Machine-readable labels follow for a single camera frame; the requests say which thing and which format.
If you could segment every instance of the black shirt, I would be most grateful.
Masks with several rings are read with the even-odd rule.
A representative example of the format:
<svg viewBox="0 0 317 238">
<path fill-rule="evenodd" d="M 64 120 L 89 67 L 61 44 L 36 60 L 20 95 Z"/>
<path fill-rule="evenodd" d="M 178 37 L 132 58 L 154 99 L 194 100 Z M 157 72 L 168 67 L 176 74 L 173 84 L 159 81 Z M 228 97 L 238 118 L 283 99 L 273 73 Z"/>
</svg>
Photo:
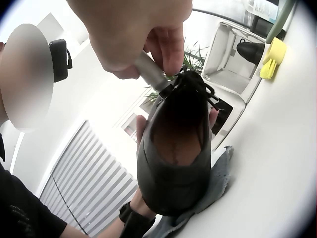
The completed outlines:
<svg viewBox="0 0 317 238">
<path fill-rule="evenodd" d="M 0 237 L 58 238 L 66 225 L 0 163 Z"/>
</svg>

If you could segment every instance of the window blind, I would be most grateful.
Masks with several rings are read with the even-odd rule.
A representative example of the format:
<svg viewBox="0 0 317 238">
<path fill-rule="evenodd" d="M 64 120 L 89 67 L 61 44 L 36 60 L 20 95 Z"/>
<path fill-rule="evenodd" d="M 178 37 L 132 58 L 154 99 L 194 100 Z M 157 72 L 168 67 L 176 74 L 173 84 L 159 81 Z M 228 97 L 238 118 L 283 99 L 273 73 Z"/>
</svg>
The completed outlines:
<svg viewBox="0 0 317 238">
<path fill-rule="evenodd" d="M 136 180 L 85 121 L 60 157 L 40 200 L 90 237 L 97 236 L 131 200 Z"/>
</svg>

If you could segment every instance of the metal cylinder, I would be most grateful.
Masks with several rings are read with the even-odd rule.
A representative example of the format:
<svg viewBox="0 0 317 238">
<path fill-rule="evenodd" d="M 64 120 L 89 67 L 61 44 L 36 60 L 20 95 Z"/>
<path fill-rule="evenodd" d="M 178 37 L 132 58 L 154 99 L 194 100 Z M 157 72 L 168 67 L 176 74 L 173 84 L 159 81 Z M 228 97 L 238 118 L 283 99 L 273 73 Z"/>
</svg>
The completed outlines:
<svg viewBox="0 0 317 238">
<path fill-rule="evenodd" d="M 134 65 L 144 81 L 158 93 L 162 92 L 170 85 L 163 71 L 144 50 L 137 58 Z"/>
</svg>

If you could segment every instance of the blue cloth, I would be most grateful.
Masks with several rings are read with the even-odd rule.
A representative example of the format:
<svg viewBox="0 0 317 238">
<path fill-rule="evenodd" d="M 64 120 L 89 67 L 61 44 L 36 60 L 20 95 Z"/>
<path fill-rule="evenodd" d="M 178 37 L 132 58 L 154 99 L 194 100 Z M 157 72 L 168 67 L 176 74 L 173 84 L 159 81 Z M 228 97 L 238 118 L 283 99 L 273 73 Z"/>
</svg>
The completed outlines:
<svg viewBox="0 0 317 238">
<path fill-rule="evenodd" d="M 165 238 L 171 235 L 171 233 L 186 225 L 193 215 L 205 210 L 221 198 L 230 178 L 229 161 L 232 153 L 232 146 L 225 146 L 213 152 L 211 158 L 213 161 L 217 161 L 211 168 L 209 187 L 204 197 L 192 209 L 181 214 L 179 217 L 163 216 L 154 230 L 146 235 L 145 238 Z"/>
</svg>

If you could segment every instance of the black leather shoe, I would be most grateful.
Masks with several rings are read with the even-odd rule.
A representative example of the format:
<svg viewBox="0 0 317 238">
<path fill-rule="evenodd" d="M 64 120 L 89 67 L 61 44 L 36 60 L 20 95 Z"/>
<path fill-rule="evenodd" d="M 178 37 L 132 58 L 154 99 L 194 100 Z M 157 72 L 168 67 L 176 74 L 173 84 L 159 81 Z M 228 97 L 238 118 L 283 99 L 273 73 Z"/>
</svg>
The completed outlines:
<svg viewBox="0 0 317 238">
<path fill-rule="evenodd" d="M 240 42 L 237 44 L 238 53 L 247 61 L 259 65 L 265 44 L 254 42 Z"/>
<path fill-rule="evenodd" d="M 179 74 L 174 87 L 154 103 L 137 157 L 143 199 L 164 216 L 180 215 L 206 192 L 211 166 L 208 102 L 215 107 L 210 98 L 217 100 L 214 89 L 194 71 Z"/>
</svg>

